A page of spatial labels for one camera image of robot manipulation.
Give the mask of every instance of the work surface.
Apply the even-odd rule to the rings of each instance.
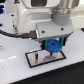
[[[14,33],[11,14],[0,15],[0,29]],[[29,68],[25,53],[40,49],[36,41],[6,37],[0,34],[0,84],[13,83],[41,73],[55,70],[84,60],[84,33],[76,29],[69,37],[63,52],[67,59],[35,68]]]

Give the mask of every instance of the black cable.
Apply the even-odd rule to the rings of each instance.
[[[22,35],[10,34],[10,33],[4,32],[2,30],[0,30],[0,33],[5,36],[9,36],[9,37],[22,38]]]
[[[0,34],[3,34],[5,36],[9,36],[9,37],[14,37],[14,38],[22,38],[22,39],[31,38],[31,39],[37,39],[37,34],[36,34],[35,30],[34,31],[30,31],[30,33],[25,33],[25,34],[22,34],[22,35],[11,34],[11,33],[7,33],[5,31],[0,30]]]

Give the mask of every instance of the metal plate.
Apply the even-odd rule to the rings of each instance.
[[[72,21],[66,26],[58,26],[53,21],[37,23],[37,32],[39,40],[65,37],[74,31]]]
[[[26,57],[31,68],[66,58],[63,52],[53,53],[50,55],[46,50],[26,53]]]

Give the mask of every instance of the white housing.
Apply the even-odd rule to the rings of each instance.
[[[23,3],[25,4],[25,6],[27,8],[33,8],[31,6],[31,0],[22,0]],[[57,6],[59,4],[60,0],[47,0],[47,4],[45,7],[54,7]]]

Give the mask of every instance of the screw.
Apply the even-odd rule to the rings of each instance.
[[[63,30],[64,30],[64,28],[61,28],[61,30],[63,31]]]
[[[42,33],[45,33],[45,31],[43,30]]]
[[[0,23],[0,27],[3,26],[2,23]]]
[[[14,15],[12,14],[11,16],[13,17]]]

